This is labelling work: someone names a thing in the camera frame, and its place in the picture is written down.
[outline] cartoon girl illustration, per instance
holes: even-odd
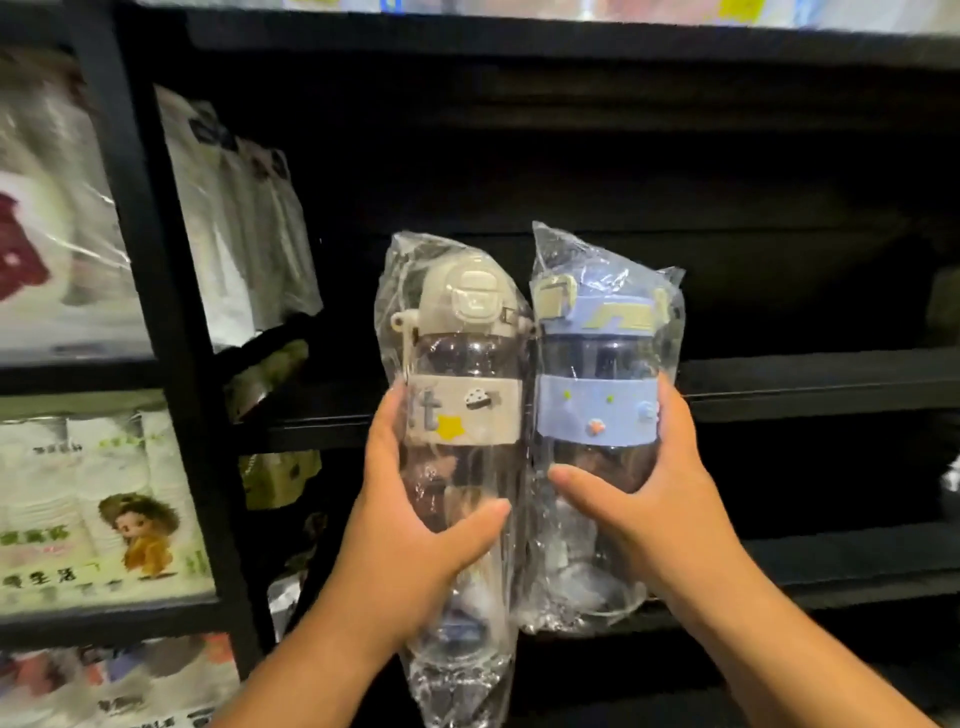
[[[100,501],[100,516],[127,543],[123,563],[127,571],[140,569],[156,579],[170,566],[170,535],[180,527],[177,512],[149,496],[125,493]]]

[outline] yellow star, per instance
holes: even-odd
[[[459,417],[437,415],[437,434],[441,440],[452,440],[467,434],[467,431]]]

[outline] water bottle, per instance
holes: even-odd
[[[600,627],[633,612],[646,588],[618,543],[559,497],[546,471],[553,463],[575,465],[625,493],[650,476],[659,444],[658,376],[674,371],[679,347],[671,326],[681,311],[679,290],[664,275],[569,233],[535,231],[540,253],[547,245],[557,263],[548,256],[531,282],[540,336],[534,499],[543,579],[579,626]],[[573,249],[559,255],[558,245]]]
[[[470,249],[425,268],[420,305],[393,314],[407,381],[401,471],[423,523],[441,532],[490,498],[516,503],[525,334],[532,323],[513,281]],[[409,646],[435,667],[481,664],[513,653],[508,622],[511,529],[461,572],[437,621]]]

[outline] clear plastic wrap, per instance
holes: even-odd
[[[224,634],[0,652],[0,724],[199,728],[239,685]]]
[[[208,103],[157,99],[214,346],[317,313],[286,159],[242,154]],[[0,363],[150,355],[130,268],[76,63],[0,56]]]
[[[71,61],[0,61],[0,360],[150,353]]]
[[[0,423],[0,615],[213,592],[166,410]]]
[[[558,496],[554,463],[634,493],[656,463],[657,379],[677,372],[683,271],[652,271],[534,223],[530,288],[539,329],[532,511],[520,626],[589,635],[646,598],[627,558],[597,523]]]
[[[529,307],[487,254],[401,232],[374,305],[387,376],[407,383],[401,469],[423,523],[440,532],[488,498],[516,504],[526,472],[523,379]],[[431,728],[496,726],[516,649],[516,518],[463,571],[437,622],[405,652],[410,690]]]

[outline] black shelf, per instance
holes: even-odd
[[[698,422],[960,407],[960,349],[687,361],[678,386]],[[234,426],[238,451],[363,446],[385,381],[295,380]]]
[[[216,51],[960,69],[960,38],[948,36],[461,15],[229,9],[185,14],[193,44]]]
[[[957,718],[960,698],[954,688],[960,654],[940,654],[870,666],[902,692],[914,705],[935,718]],[[669,728],[747,728],[730,691],[714,687],[608,700],[547,711],[531,716],[511,716],[507,728],[634,728],[638,725]]]
[[[764,573],[807,611],[960,594],[960,527],[945,522],[747,541]],[[651,601],[613,631],[679,626]]]
[[[162,383],[152,358],[0,366],[0,397],[157,389]]]
[[[698,422],[960,407],[960,349],[688,361],[678,386]]]
[[[0,621],[0,649],[127,645],[160,637],[222,632],[224,621],[224,609],[215,597],[188,604],[126,604],[11,615]]]
[[[68,48],[60,2],[0,2],[0,45]]]

